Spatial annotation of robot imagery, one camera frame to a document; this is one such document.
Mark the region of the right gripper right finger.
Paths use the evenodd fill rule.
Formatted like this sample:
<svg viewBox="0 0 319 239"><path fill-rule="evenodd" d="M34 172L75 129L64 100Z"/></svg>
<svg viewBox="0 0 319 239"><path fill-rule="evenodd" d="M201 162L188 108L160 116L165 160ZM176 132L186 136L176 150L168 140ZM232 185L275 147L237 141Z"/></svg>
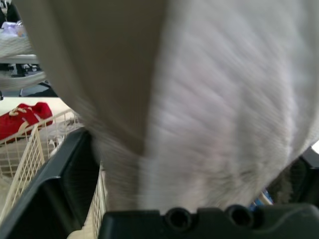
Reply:
<svg viewBox="0 0 319 239"><path fill-rule="evenodd" d="M319 205L319 154L308 148L267 188L277 204L309 203Z"/></svg>

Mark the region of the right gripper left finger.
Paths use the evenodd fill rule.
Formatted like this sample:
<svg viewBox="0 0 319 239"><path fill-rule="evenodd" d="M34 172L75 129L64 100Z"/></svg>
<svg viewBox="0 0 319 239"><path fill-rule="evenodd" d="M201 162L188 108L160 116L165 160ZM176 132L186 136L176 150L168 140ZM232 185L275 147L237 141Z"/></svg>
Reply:
<svg viewBox="0 0 319 239"><path fill-rule="evenodd" d="M70 133L0 227L2 239L66 239L82 229L98 181L89 132Z"/></svg>

